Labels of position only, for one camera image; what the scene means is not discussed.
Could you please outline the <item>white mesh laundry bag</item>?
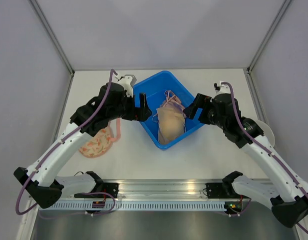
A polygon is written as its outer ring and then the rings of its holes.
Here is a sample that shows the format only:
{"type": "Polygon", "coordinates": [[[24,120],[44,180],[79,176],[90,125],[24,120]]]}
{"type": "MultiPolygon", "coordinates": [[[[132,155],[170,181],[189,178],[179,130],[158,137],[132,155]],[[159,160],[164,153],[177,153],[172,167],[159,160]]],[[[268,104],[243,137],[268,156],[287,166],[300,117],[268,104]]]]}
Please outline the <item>white mesh laundry bag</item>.
{"type": "Polygon", "coordinates": [[[271,144],[272,147],[274,147],[276,140],[272,129],[265,122],[261,120],[257,119],[255,120],[255,123],[263,130],[265,136],[269,140],[269,143],[271,144]]]}

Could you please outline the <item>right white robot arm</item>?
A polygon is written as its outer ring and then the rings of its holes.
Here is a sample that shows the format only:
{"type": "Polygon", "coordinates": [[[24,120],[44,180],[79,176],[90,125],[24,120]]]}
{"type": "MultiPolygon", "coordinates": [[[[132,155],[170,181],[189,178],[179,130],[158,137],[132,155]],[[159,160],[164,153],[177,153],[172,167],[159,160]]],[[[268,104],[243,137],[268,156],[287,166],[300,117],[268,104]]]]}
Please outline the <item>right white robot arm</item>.
{"type": "Polygon", "coordinates": [[[241,115],[232,85],[223,81],[214,84],[214,88],[214,97],[197,94],[184,114],[193,119],[201,109],[198,121],[219,127],[230,142],[258,164],[274,185],[270,188],[234,171],[222,180],[223,194],[229,198],[243,195],[266,206],[287,228],[298,225],[308,215],[308,183],[281,158],[261,127],[241,115]]]}

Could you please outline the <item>floral mesh laundry bag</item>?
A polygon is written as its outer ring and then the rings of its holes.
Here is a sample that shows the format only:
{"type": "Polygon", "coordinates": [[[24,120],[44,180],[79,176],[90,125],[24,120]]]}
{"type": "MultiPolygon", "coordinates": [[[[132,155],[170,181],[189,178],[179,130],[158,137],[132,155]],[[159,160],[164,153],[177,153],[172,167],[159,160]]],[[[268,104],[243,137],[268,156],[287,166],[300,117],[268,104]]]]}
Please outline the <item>floral mesh laundry bag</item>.
{"type": "Polygon", "coordinates": [[[101,129],[89,142],[85,143],[78,151],[86,158],[97,158],[109,151],[114,142],[121,138],[121,119],[116,119],[116,135],[110,127],[101,129]]]}

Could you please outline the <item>beige bra in bin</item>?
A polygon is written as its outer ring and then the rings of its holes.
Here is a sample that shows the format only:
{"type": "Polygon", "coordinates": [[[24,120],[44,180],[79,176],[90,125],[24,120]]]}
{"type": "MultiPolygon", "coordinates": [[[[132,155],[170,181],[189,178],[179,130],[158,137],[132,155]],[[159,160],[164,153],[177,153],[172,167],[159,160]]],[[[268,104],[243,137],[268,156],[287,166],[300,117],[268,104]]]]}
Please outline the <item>beige bra in bin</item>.
{"type": "Polygon", "coordinates": [[[186,116],[181,100],[171,90],[164,94],[165,100],[156,109],[152,121],[158,124],[158,142],[167,145],[186,132],[186,116]]]}

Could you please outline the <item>aluminium mounting rail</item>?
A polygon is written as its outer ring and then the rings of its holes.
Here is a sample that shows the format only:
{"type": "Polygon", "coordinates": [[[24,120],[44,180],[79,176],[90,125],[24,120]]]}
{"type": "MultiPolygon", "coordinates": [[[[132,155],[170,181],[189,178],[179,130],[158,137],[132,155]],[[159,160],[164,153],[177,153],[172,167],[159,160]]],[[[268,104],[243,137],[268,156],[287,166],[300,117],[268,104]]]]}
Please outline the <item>aluminium mounting rail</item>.
{"type": "Polygon", "coordinates": [[[203,201],[239,200],[208,199],[206,183],[221,183],[220,179],[147,179],[147,180],[105,180],[104,183],[119,183],[117,200],[126,201],[203,201]]]}

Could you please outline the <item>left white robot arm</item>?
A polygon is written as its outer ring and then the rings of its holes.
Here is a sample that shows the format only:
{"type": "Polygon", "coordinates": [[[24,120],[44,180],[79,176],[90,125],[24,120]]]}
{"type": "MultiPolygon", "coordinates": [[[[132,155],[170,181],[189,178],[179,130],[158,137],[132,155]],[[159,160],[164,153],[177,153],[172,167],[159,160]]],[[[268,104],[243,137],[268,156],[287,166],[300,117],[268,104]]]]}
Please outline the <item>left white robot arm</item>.
{"type": "Polygon", "coordinates": [[[58,177],[58,173],[85,143],[108,127],[111,121],[121,118],[145,122],[152,115],[144,93],[139,95],[140,106],[135,105],[135,76],[120,76],[111,70],[110,78],[118,81],[109,81],[101,87],[97,96],[79,107],[61,136],[38,160],[27,168],[18,167],[14,171],[13,175],[22,185],[17,207],[24,192],[28,192],[42,209],[71,195],[90,195],[92,198],[102,195],[103,180],[93,171],[70,177],[58,177]]]}

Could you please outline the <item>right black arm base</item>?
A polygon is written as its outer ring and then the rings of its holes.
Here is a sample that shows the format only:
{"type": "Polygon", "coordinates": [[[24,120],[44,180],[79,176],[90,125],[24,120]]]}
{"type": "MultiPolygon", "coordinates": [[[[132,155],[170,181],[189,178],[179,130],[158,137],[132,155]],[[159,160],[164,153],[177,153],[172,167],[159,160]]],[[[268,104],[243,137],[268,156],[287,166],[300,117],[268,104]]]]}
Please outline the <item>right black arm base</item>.
{"type": "Polygon", "coordinates": [[[208,199],[240,199],[241,195],[237,194],[231,185],[222,182],[208,182],[205,186],[205,194],[208,199]]]}

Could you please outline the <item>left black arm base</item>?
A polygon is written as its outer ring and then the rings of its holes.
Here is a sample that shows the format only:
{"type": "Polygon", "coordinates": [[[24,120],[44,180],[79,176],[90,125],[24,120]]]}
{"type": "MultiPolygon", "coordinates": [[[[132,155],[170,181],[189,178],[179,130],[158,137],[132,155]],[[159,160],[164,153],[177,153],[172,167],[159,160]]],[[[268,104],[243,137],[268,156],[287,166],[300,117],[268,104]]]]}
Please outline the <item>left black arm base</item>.
{"type": "Polygon", "coordinates": [[[91,195],[77,193],[74,195],[75,198],[88,198],[88,199],[103,199],[109,198],[107,195],[100,194],[99,192],[108,193],[114,198],[117,198],[119,192],[119,183],[115,182],[104,182],[101,190],[93,190],[91,195]]]}

